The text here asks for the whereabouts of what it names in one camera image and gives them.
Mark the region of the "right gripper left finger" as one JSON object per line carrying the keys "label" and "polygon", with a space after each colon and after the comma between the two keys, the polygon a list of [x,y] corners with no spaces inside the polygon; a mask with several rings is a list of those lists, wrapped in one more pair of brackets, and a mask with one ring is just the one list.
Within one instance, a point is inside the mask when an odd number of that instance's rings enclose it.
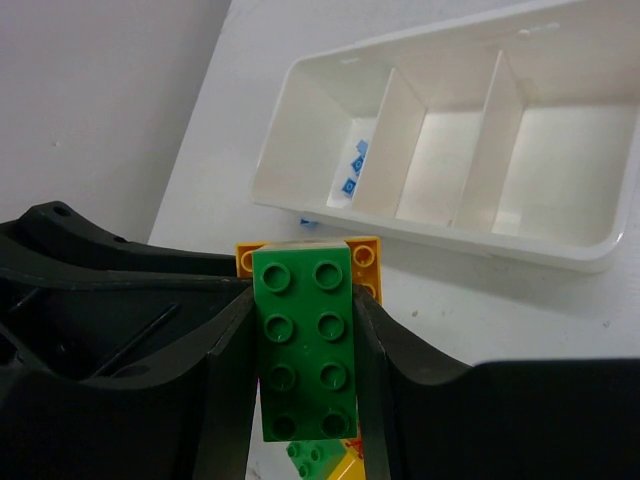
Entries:
{"label": "right gripper left finger", "polygon": [[111,377],[1,371],[5,479],[241,479],[256,399],[255,304]]}

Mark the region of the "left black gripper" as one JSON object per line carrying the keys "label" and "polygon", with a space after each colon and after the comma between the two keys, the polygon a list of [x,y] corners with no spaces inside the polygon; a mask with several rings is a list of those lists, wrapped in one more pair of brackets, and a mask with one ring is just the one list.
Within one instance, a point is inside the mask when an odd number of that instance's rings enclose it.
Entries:
{"label": "left black gripper", "polygon": [[152,247],[59,201],[1,225],[1,361],[110,376],[212,320],[249,287],[229,255]]}

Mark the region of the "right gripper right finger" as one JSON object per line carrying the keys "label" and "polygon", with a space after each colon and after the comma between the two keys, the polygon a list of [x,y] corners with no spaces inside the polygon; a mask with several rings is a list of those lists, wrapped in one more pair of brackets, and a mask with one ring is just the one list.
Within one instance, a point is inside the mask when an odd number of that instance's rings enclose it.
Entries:
{"label": "right gripper right finger", "polygon": [[353,296],[370,479],[635,479],[635,359],[466,365]]}

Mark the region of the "green yellow lego stack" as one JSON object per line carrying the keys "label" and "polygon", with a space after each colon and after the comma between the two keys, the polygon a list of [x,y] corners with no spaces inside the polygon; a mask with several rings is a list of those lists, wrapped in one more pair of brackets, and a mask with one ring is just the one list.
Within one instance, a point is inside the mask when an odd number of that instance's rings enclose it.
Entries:
{"label": "green yellow lego stack", "polygon": [[300,479],[366,479],[360,437],[293,441],[287,445],[286,453]]}

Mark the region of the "green orange lego piece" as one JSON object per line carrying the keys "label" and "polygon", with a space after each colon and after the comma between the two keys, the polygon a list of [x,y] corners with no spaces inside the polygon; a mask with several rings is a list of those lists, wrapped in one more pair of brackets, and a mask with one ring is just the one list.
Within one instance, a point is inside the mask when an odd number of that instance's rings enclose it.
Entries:
{"label": "green orange lego piece", "polygon": [[252,254],[263,438],[357,433],[351,253],[285,242]]}

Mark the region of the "orange lego brick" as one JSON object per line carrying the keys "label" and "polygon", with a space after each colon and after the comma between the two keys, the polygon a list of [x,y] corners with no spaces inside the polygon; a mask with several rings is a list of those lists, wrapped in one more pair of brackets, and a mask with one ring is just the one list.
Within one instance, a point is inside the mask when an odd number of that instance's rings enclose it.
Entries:
{"label": "orange lego brick", "polygon": [[[363,286],[371,296],[383,304],[381,280],[381,242],[375,236],[345,237],[351,252],[353,283]],[[253,276],[252,253],[267,242],[244,242],[235,245],[236,274],[239,278]]]}

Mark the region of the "small blue lego brick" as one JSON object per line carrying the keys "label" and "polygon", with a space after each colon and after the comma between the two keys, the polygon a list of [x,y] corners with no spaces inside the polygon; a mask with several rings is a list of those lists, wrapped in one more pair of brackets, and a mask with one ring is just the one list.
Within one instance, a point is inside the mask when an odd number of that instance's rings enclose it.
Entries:
{"label": "small blue lego brick", "polygon": [[359,177],[361,174],[361,171],[363,169],[364,166],[364,161],[365,158],[363,156],[358,156],[356,159],[354,159],[351,163],[350,166],[353,170],[353,173]]}

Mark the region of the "light blue lego brick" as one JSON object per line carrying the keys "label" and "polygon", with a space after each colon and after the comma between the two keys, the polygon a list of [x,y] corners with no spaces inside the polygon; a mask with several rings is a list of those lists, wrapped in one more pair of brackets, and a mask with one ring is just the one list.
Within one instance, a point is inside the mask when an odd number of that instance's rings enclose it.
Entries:
{"label": "light blue lego brick", "polygon": [[367,149],[368,149],[368,142],[365,140],[360,140],[356,144],[356,151],[358,152],[358,155],[362,158],[366,156]]}

